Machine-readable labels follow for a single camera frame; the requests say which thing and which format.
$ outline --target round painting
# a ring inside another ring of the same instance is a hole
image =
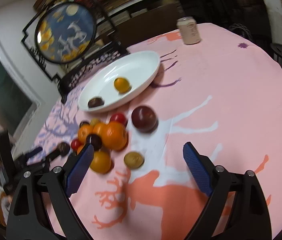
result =
[[[39,20],[35,31],[36,47],[50,62],[69,63],[90,47],[95,34],[96,22],[86,7],[62,3],[52,7]]]

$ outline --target red tomato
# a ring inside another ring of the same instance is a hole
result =
[[[112,121],[119,122],[124,126],[127,126],[127,124],[128,124],[128,120],[125,118],[124,114],[122,114],[122,113],[113,114],[110,118],[110,122],[112,122]]]
[[[78,150],[78,148],[82,145],[82,143],[80,143],[78,138],[73,139],[73,141],[71,142],[71,148],[76,152]]]

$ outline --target window frame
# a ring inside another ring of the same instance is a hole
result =
[[[17,70],[12,60],[8,57],[3,46],[0,43],[0,62],[4,67],[5,71],[15,82],[15,84],[21,89],[21,91],[32,101],[32,105],[20,121],[18,127],[13,134],[9,134],[10,141],[16,144],[18,139],[21,138],[23,131],[26,126],[31,122],[31,119],[35,116],[38,110],[43,104],[43,100],[39,95],[30,87],[28,82],[24,79],[21,73]],[[0,131],[3,131],[4,127],[0,124]]]

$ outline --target circular frame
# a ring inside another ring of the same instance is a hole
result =
[[[38,32],[39,32],[39,29],[40,29],[40,26],[41,26],[41,23],[43,22],[43,20],[45,19],[45,17],[54,9],[60,7],[60,6],[63,6],[65,4],[68,4],[68,5],[72,5],[72,4],[76,4],[78,6],[81,6],[81,7],[84,7],[92,16],[92,20],[93,20],[93,33],[92,33],[92,36],[91,36],[91,40],[88,44],[88,46],[84,49],[84,51],[76,56],[74,59],[71,59],[69,61],[56,61],[56,60],[51,60],[49,58],[47,58],[42,52],[41,52],[41,49],[40,49],[40,46],[37,42],[37,35],[38,35]],[[37,48],[37,51],[39,52],[40,56],[42,56],[45,60],[47,60],[48,62],[51,62],[51,63],[54,63],[54,64],[68,64],[68,63],[71,63],[71,62],[74,62],[76,61],[77,59],[81,58],[82,55],[84,55],[88,50],[89,48],[92,46],[92,44],[94,44],[94,40],[96,38],[96,34],[97,34],[97,21],[95,19],[95,16],[94,14],[92,13],[92,11],[87,8],[85,5],[81,4],[81,3],[77,3],[77,2],[61,2],[61,3],[58,3],[52,7],[50,7],[43,15],[42,17],[39,19],[39,22],[37,23],[36,25],[36,28],[35,28],[35,32],[34,32],[34,42],[35,42],[35,47]]]

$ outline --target beverage can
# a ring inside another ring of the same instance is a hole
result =
[[[196,44],[201,41],[197,28],[197,22],[193,19],[193,17],[184,17],[178,19],[177,27],[180,30],[183,42],[185,44]]]

